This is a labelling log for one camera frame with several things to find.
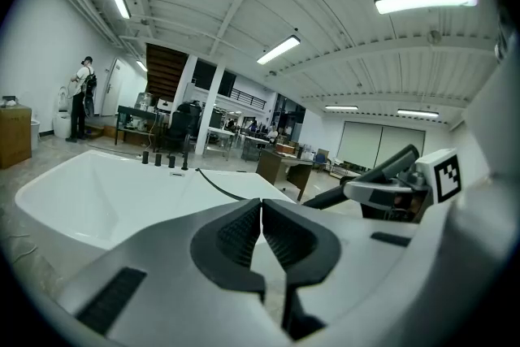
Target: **person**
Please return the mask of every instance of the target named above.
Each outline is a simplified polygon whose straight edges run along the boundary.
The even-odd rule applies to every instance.
[[[267,134],[267,139],[269,139],[269,143],[274,144],[277,137],[278,137],[278,132],[276,131],[276,126],[273,124],[271,126],[271,130]]]
[[[72,97],[72,113],[71,113],[71,136],[66,139],[67,142],[76,143],[77,139],[85,139],[85,108],[83,107],[83,99],[85,93],[81,90],[86,78],[94,73],[92,68],[92,57],[86,57],[81,61],[83,67],[71,78],[71,82],[76,83],[74,96]]]
[[[256,120],[253,120],[253,122],[251,123],[251,125],[249,126],[249,130],[251,132],[256,132],[257,131],[257,121]]]

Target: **black cable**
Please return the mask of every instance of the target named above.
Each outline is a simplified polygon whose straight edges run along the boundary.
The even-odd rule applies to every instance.
[[[213,185],[213,187],[214,187],[215,189],[217,189],[218,191],[220,191],[222,194],[227,195],[228,197],[231,197],[231,198],[233,198],[233,199],[235,199],[235,200],[237,200],[237,201],[243,201],[243,200],[247,200],[247,199],[248,199],[248,198],[239,197],[238,195],[235,195],[235,194],[231,194],[231,193],[229,193],[228,191],[226,191],[225,189],[221,189],[218,185],[216,185],[216,184],[214,184],[213,182],[211,182],[211,180],[210,180],[207,176],[205,176],[205,175],[202,173],[202,169],[201,169],[201,168],[197,168],[195,171],[200,172],[201,175],[202,175],[202,177],[203,177],[206,181],[208,181],[211,185]]]

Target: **trash can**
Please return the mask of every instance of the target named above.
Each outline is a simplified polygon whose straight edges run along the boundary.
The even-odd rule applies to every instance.
[[[38,149],[38,133],[40,133],[40,122],[31,119],[31,150]]]

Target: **railing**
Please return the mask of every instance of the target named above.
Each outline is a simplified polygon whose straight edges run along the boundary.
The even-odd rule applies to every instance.
[[[252,96],[251,94],[244,93],[243,91],[233,89],[231,91],[231,95],[229,98],[232,98],[233,100],[237,100],[238,102],[249,104],[252,107],[257,107],[258,109],[262,109],[265,107],[266,102],[262,100],[261,98],[257,98],[255,96]]]

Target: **black pants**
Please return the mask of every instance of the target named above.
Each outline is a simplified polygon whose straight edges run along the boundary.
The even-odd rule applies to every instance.
[[[78,93],[72,98],[71,137],[78,137],[78,123],[80,124],[80,137],[85,134],[85,108],[83,107],[84,93]]]

